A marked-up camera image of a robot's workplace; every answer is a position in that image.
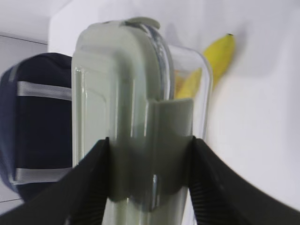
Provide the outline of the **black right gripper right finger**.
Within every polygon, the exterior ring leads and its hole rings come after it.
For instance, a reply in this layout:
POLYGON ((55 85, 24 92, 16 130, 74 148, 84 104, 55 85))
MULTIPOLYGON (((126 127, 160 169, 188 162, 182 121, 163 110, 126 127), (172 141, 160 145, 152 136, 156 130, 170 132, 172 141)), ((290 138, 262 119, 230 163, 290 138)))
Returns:
POLYGON ((198 225, 298 225, 300 212, 259 190, 193 138, 189 191, 198 225))

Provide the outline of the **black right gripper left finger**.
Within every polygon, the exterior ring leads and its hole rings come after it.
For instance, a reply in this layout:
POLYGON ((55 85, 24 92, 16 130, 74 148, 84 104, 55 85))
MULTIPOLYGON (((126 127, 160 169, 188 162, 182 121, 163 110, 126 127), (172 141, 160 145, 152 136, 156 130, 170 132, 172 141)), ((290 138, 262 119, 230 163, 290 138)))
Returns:
POLYGON ((109 139, 99 140, 60 181, 0 217, 2 225, 100 225, 109 186, 109 139))

